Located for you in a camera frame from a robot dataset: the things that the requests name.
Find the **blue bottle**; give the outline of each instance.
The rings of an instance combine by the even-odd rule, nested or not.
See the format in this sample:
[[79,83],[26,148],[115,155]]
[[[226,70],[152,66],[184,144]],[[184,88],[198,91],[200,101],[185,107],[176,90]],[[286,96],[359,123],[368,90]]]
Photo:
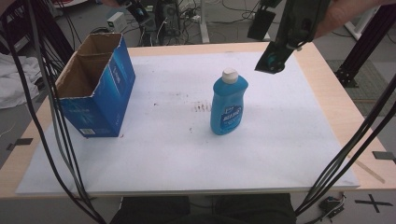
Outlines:
[[222,77],[213,86],[214,96],[210,115],[213,133],[232,132],[241,122],[244,112],[244,93],[247,81],[232,68],[224,69]]

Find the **floor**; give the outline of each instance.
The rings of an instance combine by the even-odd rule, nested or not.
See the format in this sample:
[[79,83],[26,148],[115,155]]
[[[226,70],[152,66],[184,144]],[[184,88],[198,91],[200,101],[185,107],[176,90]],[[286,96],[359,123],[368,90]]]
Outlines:
[[[188,2],[193,6],[192,1],[183,1],[180,5],[185,7]],[[234,23],[216,23],[216,21],[236,21],[241,19],[241,11],[235,11],[225,8],[221,1],[206,0],[206,20],[208,21],[208,34],[211,43],[233,43],[249,42],[251,39],[246,38],[250,21],[239,21]],[[227,7],[239,9],[252,9],[256,1],[226,0],[223,1]],[[276,18],[268,34],[271,38],[276,36],[276,29],[280,21],[280,15],[284,3],[275,9]],[[74,23],[77,33],[81,40],[89,34],[90,31],[97,27],[106,26],[106,19],[113,15],[117,10],[102,5],[96,5],[93,2],[86,2],[66,9]],[[72,43],[70,37],[70,28],[64,19],[64,16],[57,19],[58,24],[64,30],[66,36]],[[139,44],[140,32],[132,30],[135,28],[133,22],[130,27],[124,31],[124,37],[128,47],[136,47]],[[189,26],[189,41],[187,44],[200,44],[201,36],[197,24]],[[179,39],[183,43],[186,36]],[[390,29],[386,36],[372,53],[369,60],[374,64],[377,71],[386,81],[390,81],[396,73],[396,27]],[[333,33],[323,36],[314,41],[318,50],[325,60],[344,60],[356,41],[345,28],[339,28]],[[21,51],[21,55],[32,54],[29,47]],[[7,147],[10,143],[18,139],[28,123],[30,116],[25,105],[20,105],[10,109],[0,110],[0,133],[12,129],[0,137],[0,167],[7,159],[10,151]],[[396,155],[396,119],[393,119],[383,132],[378,136],[387,151]],[[396,219],[396,191],[364,191],[364,192],[346,192],[345,210],[332,219],[333,223],[393,223]],[[340,197],[340,192],[329,192],[327,196],[335,198]],[[291,194],[293,206],[298,206],[304,198],[304,193]],[[210,197],[194,196],[191,197],[194,204],[203,206],[210,205]],[[120,205],[120,198],[99,198],[92,201],[98,212],[106,221],[111,220],[117,212]],[[194,213],[207,213],[210,209],[191,205]],[[298,217],[297,223],[305,223],[320,216],[320,211],[316,205],[310,208],[306,213]],[[1,200],[0,201],[0,222],[1,223],[93,223],[86,215],[76,208],[68,199],[40,199],[40,200]],[[322,223],[331,223],[327,218]]]

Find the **table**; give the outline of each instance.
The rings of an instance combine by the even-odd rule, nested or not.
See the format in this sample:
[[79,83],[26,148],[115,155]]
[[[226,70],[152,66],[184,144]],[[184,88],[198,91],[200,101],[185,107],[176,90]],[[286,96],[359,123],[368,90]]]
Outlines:
[[[228,51],[263,51],[266,43],[219,44],[203,46],[174,46],[129,49],[134,56],[176,55],[176,54],[205,54]],[[333,76],[328,65],[321,58],[313,44],[307,44],[295,57],[302,67],[305,77],[315,93],[318,103],[329,121],[336,138],[341,145],[358,129],[363,121],[360,112],[349,99],[346,92]],[[49,105],[44,103],[37,115],[46,129],[50,123]],[[22,137],[33,137],[30,146],[15,147],[7,162],[0,170],[0,198],[18,198],[15,193],[39,139],[34,124],[29,125]],[[396,189],[396,169],[393,161],[377,161],[371,151],[384,150],[378,140],[375,140],[361,155],[353,166],[353,171],[360,181],[361,189]]]

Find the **white bottle cap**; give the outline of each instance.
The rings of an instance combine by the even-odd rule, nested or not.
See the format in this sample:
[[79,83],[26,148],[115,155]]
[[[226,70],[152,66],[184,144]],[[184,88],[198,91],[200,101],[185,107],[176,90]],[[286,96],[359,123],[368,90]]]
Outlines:
[[236,72],[235,69],[228,67],[223,71],[222,80],[227,84],[234,84],[236,80],[238,80],[238,72]]

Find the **blue cardboard box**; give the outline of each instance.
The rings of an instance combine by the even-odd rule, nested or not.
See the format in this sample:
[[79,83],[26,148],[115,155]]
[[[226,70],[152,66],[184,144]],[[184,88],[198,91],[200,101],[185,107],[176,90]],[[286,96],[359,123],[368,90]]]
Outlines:
[[89,35],[56,81],[64,116],[85,137],[117,137],[134,85],[122,34]]

